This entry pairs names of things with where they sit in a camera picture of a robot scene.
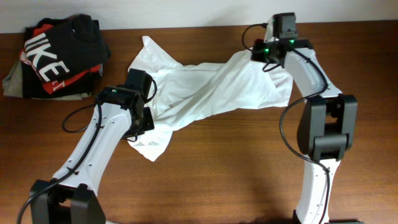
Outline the white t-shirt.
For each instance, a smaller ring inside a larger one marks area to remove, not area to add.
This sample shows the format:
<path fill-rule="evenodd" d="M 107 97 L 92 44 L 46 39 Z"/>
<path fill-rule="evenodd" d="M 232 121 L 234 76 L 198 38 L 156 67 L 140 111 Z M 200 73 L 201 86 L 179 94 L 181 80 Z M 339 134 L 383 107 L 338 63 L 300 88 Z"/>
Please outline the white t-shirt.
<path fill-rule="evenodd" d="M 172 134 L 190 123 L 220 113 L 287 106 L 292 76 L 283 68 L 263 72 L 248 50 L 226 63 L 182 65 L 149 36 L 130 67 L 147 72 L 157 86 L 147 103 L 154 129 L 130 141 L 130 146 L 154 162 L 165 152 Z"/>

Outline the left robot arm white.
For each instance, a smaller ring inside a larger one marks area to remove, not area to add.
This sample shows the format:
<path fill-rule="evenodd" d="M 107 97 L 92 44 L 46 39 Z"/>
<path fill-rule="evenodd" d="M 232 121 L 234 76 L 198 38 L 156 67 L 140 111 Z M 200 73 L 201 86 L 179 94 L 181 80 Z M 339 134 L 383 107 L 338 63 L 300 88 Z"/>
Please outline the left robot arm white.
<path fill-rule="evenodd" d="M 36 180 L 24 208 L 33 223 L 107 223 L 98 200 L 103 172 L 118 145 L 154 129 L 150 109 L 155 80 L 129 69 L 122 85 L 107 86 L 95 98 L 94 112 L 76 148 L 50 181 Z"/>

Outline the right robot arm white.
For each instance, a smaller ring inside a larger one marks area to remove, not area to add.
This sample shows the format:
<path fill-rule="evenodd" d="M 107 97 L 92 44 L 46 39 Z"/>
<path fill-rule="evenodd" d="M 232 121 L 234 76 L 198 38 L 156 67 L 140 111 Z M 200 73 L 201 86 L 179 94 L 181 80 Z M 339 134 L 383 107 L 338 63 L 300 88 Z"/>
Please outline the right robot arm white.
<path fill-rule="evenodd" d="M 302 94 L 288 107 L 305 102 L 294 153 L 304 161 L 303 187 L 293 221 L 329 223 L 333 178 L 353 144 L 358 101 L 332 84 L 309 40 L 298 38 L 293 12 L 275 14 L 270 23 L 277 47 L 269 56 L 293 77 Z"/>

